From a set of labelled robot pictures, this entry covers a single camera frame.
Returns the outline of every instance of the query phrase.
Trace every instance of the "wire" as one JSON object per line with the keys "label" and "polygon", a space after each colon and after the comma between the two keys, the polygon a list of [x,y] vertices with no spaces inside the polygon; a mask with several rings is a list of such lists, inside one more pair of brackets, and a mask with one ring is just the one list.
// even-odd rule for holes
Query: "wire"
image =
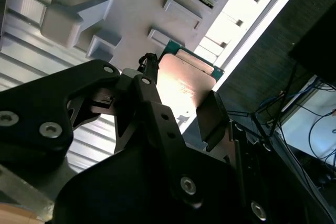
{"label": "wire", "polygon": [[[327,166],[327,160],[328,160],[328,158],[331,157],[332,155],[335,155],[335,157],[336,157],[336,149],[334,149],[328,156],[324,157],[325,160],[324,160],[323,163],[324,163],[325,166]],[[335,168],[335,161],[336,161],[335,157],[334,157],[333,168]]]}
{"label": "wire", "polygon": [[309,111],[310,113],[312,113],[312,114],[314,114],[314,115],[317,115],[317,116],[323,116],[323,115],[316,114],[315,112],[313,112],[313,111],[307,109],[306,107],[304,107],[304,106],[302,106],[302,105],[299,105],[299,104],[297,104],[297,103],[295,103],[295,105],[296,105],[296,106],[299,106],[299,107],[301,107],[301,108],[303,108],[303,109],[305,109],[305,110],[307,110],[307,111]]}
{"label": "wire", "polygon": [[328,92],[335,92],[336,90],[335,89],[324,89],[324,88],[318,88],[318,87],[314,87],[315,89],[318,89],[318,90],[324,90],[324,91],[328,91]]}
{"label": "wire", "polygon": [[309,148],[311,149],[311,152],[313,152],[314,156],[315,156],[316,158],[318,158],[318,159],[321,159],[321,158],[319,158],[319,157],[316,155],[316,153],[314,152],[314,150],[313,150],[313,148],[312,148],[312,145],[311,145],[311,132],[312,132],[314,126],[315,126],[315,125],[316,125],[322,118],[325,118],[325,117],[327,117],[327,116],[330,116],[332,113],[333,113],[333,111],[332,111],[332,112],[329,112],[329,113],[327,113],[327,114],[325,114],[325,115],[323,115],[323,116],[321,116],[320,118],[318,118],[318,119],[313,123],[313,125],[311,126],[311,128],[310,128],[310,130],[309,130],[309,135],[308,135]]}
{"label": "wire", "polygon": [[269,115],[269,117],[271,118],[271,120],[274,121],[273,116],[271,116],[271,114],[270,114],[269,111],[268,111],[268,108],[266,109],[266,112],[267,112],[267,114]]}
{"label": "wire", "polygon": [[293,79],[294,79],[294,76],[295,76],[295,73],[296,73],[296,70],[297,70],[297,66],[298,66],[298,63],[296,62],[294,67],[293,67],[293,70],[292,70],[292,73],[289,77],[289,81],[287,83],[287,86],[285,88],[285,91],[284,91],[284,95],[283,97],[281,98],[281,103],[280,103],[280,106],[278,108],[278,111],[276,113],[276,116],[274,118],[275,122],[273,123],[272,127],[271,127],[271,130],[270,130],[270,133],[269,133],[269,136],[273,136],[274,134],[274,131],[275,131],[275,128],[276,128],[276,124],[280,121],[280,118],[281,118],[281,110],[282,108],[284,107],[285,105],[285,102],[286,102],[286,96],[289,92],[289,89],[290,89],[290,86],[292,85],[293,83]]}
{"label": "wire", "polygon": [[[301,91],[301,92],[298,92],[298,93],[295,93],[295,94],[290,94],[290,95],[287,95],[286,98],[292,98],[298,94],[303,94],[303,93],[306,93],[307,91],[313,89],[314,87],[312,87],[311,85],[309,85],[305,90]],[[271,98],[268,98],[266,99],[264,102],[262,102],[260,105],[259,105],[259,108],[263,107],[265,104],[273,101],[274,99],[277,99],[278,97],[282,96],[282,94],[278,95],[277,97],[271,97]]]}
{"label": "wire", "polygon": [[250,113],[245,112],[245,111],[236,111],[236,110],[227,110],[226,112],[233,112],[233,113],[240,113],[240,114],[250,114]]}
{"label": "wire", "polygon": [[324,81],[321,80],[321,79],[320,79],[320,82],[323,83],[323,87],[325,87],[325,88],[329,87],[329,90],[334,90],[334,91],[336,91],[336,88],[335,88],[334,86],[332,86],[332,85],[330,85],[330,84],[324,82]]}
{"label": "wire", "polygon": [[331,217],[331,215],[329,214],[327,208],[325,208],[325,206],[322,204],[322,202],[319,200],[319,198],[316,196],[313,188],[311,187],[309,181],[308,181],[308,178],[307,178],[307,174],[305,172],[305,169],[303,168],[303,166],[301,165],[301,163],[298,161],[298,159],[295,157],[295,155],[293,154],[293,152],[290,150],[287,142],[286,142],[286,139],[285,139],[285,135],[284,135],[284,131],[282,130],[282,125],[281,125],[281,121],[279,121],[279,128],[280,128],[280,131],[281,131],[281,135],[282,135],[282,138],[284,139],[284,143],[285,143],[285,146],[288,150],[288,152],[291,154],[291,156],[294,158],[294,160],[297,162],[297,164],[300,166],[301,170],[302,170],[302,174],[303,176],[305,177],[305,180],[306,180],[306,183],[312,193],[312,195],[314,196],[315,200],[319,203],[319,205],[323,208],[324,212],[327,214],[328,218],[332,221],[333,223],[333,218]]}

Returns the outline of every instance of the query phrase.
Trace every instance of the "black cable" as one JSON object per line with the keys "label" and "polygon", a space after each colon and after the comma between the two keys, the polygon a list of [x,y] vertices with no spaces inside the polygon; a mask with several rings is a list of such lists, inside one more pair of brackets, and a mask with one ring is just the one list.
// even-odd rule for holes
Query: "black cable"
{"label": "black cable", "polygon": [[323,90],[323,91],[327,91],[327,92],[330,92],[330,93],[336,92],[335,89],[323,89],[323,88],[318,88],[318,87],[314,87],[314,89]]}
{"label": "black cable", "polygon": [[305,110],[307,110],[307,111],[309,111],[310,113],[312,113],[312,114],[314,114],[314,115],[317,115],[317,116],[323,116],[323,115],[316,114],[315,112],[313,112],[313,111],[307,109],[306,107],[304,107],[304,106],[302,106],[302,105],[299,105],[299,104],[297,104],[297,103],[295,103],[295,105],[296,105],[296,106],[299,106],[299,107],[301,107],[301,108],[303,108],[303,109],[305,109]]}
{"label": "black cable", "polygon": [[276,117],[275,117],[275,121],[274,121],[274,123],[273,123],[273,125],[272,125],[272,128],[271,128],[271,131],[270,131],[270,133],[269,133],[270,136],[273,136],[274,131],[275,131],[275,127],[276,127],[277,123],[280,121],[281,110],[282,110],[282,108],[283,108],[284,105],[285,105],[286,97],[287,97],[289,88],[290,88],[290,86],[291,86],[291,84],[292,84],[292,82],[293,82],[293,79],[294,79],[294,76],[295,76],[295,72],[296,72],[297,66],[298,66],[298,63],[296,62],[295,65],[294,65],[294,67],[293,67],[292,73],[291,73],[291,75],[290,75],[288,84],[287,84],[287,86],[286,86],[286,88],[285,88],[285,91],[284,91],[284,93],[283,93],[284,95],[283,95],[283,97],[282,97],[282,101],[281,101],[280,107],[279,107],[279,109],[278,109],[278,111],[277,111],[277,115],[276,115]]}
{"label": "black cable", "polygon": [[[328,89],[328,90],[326,90],[326,89],[322,89],[322,88],[318,88],[318,87],[316,87],[318,81],[319,81],[319,78],[316,78],[316,79],[312,82],[312,84],[310,84],[309,86],[307,86],[307,88],[306,88],[304,91],[298,92],[297,94],[305,93],[306,91],[309,91],[309,90],[311,90],[311,89],[321,89],[321,90],[325,90],[325,91],[329,91],[329,90],[334,89],[334,88],[331,87],[331,86],[330,86],[331,89]],[[273,99],[271,99],[271,100],[268,101],[268,102],[265,102],[262,106],[259,106],[259,108],[258,108],[254,113],[262,113],[262,112],[264,112],[264,111],[266,110],[266,108],[269,108],[270,106],[274,105],[275,103],[277,103],[278,101],[280,101],[281,98],[283,98],[283,97],[284,97],[284,92],[281,92],[278,96],[274,97]]]}
{"label": "black cable", "polygon": [[320,79],[320,82],[322,82],[323,84],[324,84],[324,86],[327,86],[327,87],[329,87],[330,88],[330,90],[335,90],[336,91],[336,88],[334,87],[334,86],[332,86],[332,85],[330,85],[329,83],[326,83],[326,82],[324,82],[323,80],[321,80]]}
{"label": "black cable", "polygon": [[274,121],[273,116],[271,116],[271,114],[269,113],[268,109],[266,109],[266,112],[267,112],[268,116],[271,118],[271,120]]}
{"label": "black cable", "polygon": [[335,155],[334,156],[334,162],[336,161],[336,159],[335,159],[335,157],[336,157],[336,149],[334,149],[330,154],[328,154],[327,156],[325,156],[325,157],[323,157],[323,158],[325,158],[325,160],[324,160],[324,165],[325,166],[327,166],[327,160],[328,160],[328,158],[329,157],[331,157],[332,155]]}
{"label": "black cable", "polygon": [[308,178],[307,178],[307,174],[305,172],[305,169],[303,168],[303,166],[301,165],[301,163],[298,161],[298,159],[295,157],[295,155],[293,154],[293,152],[290,150],[287,142],[286,142],[286,139],[285,139],[285,134],[284,134],[284,131],[282,130],[282,125],[281,125],[281,121],[279,121],[279,128],[280,128],[280,131],[281,131],[281,134],[282,134],[282,138],[284,139],[284,143],[285,143],[285,146],[288,150],[288,152],[291,154],[291,156],[296,160],[297,164],[300,166],[301,170],[302,170],[302,173],[303,173],[303,176],[305,177],[305,180],[306,180],[306,183],[313,195],[313,197],[315,198],[315,200],[320,204],[320,206],[323,208],[324,212],[327,214],[328,218],[333,222],[333,218],[331,217],[331,215],[329,214],[327,208],[325,208],[325,206],[322,204],[322,202],[318,199],[318,197],[316,196],[313,188],[311,187],[309,181],[308,181]]}
{"label": "black cable", "polygon": [[250,114],[249,112],[237,111],[237,110],[227,110],[227,112],[240,113],[240,114]]}
{"label": "black cable", "polygon": [[333,113],[333,112],[329,112],[328,114],[325,114],[325,115],[321,116],[320,118],[318,118],[318,119],[313,123],[313,125],[311,126],[311,128],[310,128],[310,130],[309,130],[309,135],[308,135],[309,148],[310,148],[311,151],[313,152],[314,156],[315,156],[316,158],[318,158],[318,159],[320,159],[320,158],[316,155],[316,153],[314,152],[314,150],[313,150],[313,148],[312,148],[312,145],[311,145],[311,132],[312,132],[314,126],[315,126],[315,125],[316,125],[322,118],[325,118],[325,117],[327,117],[327,116],[330,116],[332,113]]}

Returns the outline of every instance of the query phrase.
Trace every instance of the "black metal bracket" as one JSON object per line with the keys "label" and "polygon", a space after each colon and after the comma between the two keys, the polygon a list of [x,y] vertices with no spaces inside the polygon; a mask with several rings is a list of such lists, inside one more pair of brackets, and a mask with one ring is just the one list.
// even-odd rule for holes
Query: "black metal bracket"
{"label": "black metal bracket", "polygon": [[207,151],[211,151],[225,135],[230,121],[219,94],[211,91],[196,114],[202,141],[208,144]]}
{"label": "black metal bracket", "polygon": [[12,112],[17,122],[0,126],[0,161],[34,169],[59,164],[72,142],[73,124],[99,115],[83,109],[86,97],[119,76],[114,66],[94,60],[1,92],[0,111]]}
{"label": "black metal bracket", "polygon": [[[162,216],[172,220],[169,212],[180,213],[187,222],[205,221],[208,215],[219,222],[239,219],[234,214],[240,205],[232,168],[186,147],[171,109],[161,104],[154,80],[137,74],[125,93],[130,99],[119,104],[128,110],[116,116],[116,154],[64,187],[53,223],[93,221],[104,212],[113,213],[104,219],[106,223],[121,216],[124,222],[157,221]],[[103,191],[94,211],[85,210],[86,202],[96,197],[87,188]],[[220,209],[230,209],[230,216]],[[125,216],[125,211],[133,214]]]}
{"label": "black metal bracket", "polygon": [[150,77],[155,84],[157,83],[159,69],[159,60],[157,58],[156,54],[147,53],[140,58],[140,66],[138,67],[138,71]]}

